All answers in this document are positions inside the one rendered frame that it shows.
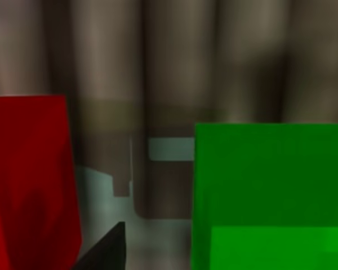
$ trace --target green box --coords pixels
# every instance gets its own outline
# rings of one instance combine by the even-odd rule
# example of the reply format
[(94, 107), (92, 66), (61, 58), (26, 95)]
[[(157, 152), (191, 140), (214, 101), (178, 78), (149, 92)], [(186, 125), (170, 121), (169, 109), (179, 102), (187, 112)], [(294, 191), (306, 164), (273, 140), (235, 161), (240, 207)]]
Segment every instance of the green box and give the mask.
[(338, 270), (338, 124), (198, 124), (192, 270)]

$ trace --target red block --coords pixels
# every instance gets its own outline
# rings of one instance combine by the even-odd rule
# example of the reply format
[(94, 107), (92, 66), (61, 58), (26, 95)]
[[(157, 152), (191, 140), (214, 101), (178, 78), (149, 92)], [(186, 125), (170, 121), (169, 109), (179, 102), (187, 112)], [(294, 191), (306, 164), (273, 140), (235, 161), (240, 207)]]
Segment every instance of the red block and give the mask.
[(67, 270), (81, 230), (64, 96), (0, 97), (0, 264)]

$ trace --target black object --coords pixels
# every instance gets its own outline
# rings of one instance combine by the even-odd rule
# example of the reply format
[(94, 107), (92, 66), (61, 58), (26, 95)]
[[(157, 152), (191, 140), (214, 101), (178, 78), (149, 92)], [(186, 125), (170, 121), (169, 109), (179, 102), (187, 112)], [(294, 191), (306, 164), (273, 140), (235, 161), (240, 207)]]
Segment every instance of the black object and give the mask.
[(116, 224), (72, 270), (125, 270), (125, 222)]

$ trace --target blurry background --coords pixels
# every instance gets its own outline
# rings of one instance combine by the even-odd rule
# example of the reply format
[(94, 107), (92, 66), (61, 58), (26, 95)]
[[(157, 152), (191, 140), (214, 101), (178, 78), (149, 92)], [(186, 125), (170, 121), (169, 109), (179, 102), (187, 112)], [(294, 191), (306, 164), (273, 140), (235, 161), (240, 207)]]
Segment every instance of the blurry background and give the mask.
[(0, 0), (0, 96), (58, 93), (81, 254), (189, 269), (194, 123), (338, 123), (338, 0)]

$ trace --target bright green cube face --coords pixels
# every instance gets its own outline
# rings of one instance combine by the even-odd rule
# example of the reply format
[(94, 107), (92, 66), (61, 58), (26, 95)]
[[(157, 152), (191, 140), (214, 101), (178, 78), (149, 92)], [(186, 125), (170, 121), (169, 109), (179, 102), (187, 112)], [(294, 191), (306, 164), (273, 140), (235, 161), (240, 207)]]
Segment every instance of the bright green cube face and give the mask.
[(338, 270), (338, 125), (197, 125), (192, 269)]

